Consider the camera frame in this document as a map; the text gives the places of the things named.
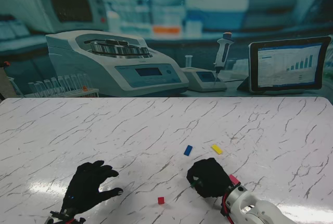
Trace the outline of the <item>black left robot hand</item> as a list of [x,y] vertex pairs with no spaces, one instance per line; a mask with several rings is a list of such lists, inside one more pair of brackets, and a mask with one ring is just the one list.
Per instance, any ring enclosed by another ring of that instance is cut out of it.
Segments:
[[101,202],[121,195],[123,193],[121,188],[99,191],[102,183],[118,175],[119,173],[113,170],[112,166],[105,165],[103,160],[81,164],[67,187],[61,211],[73,210],[74,213],[81,214]]

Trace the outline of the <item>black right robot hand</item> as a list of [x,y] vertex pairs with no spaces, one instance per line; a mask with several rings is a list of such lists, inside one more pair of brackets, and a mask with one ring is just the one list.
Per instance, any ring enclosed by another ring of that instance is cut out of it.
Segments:
[[228,174],[213,157],[194,162],[186,179],[203,198],[222,197],[232,186]]

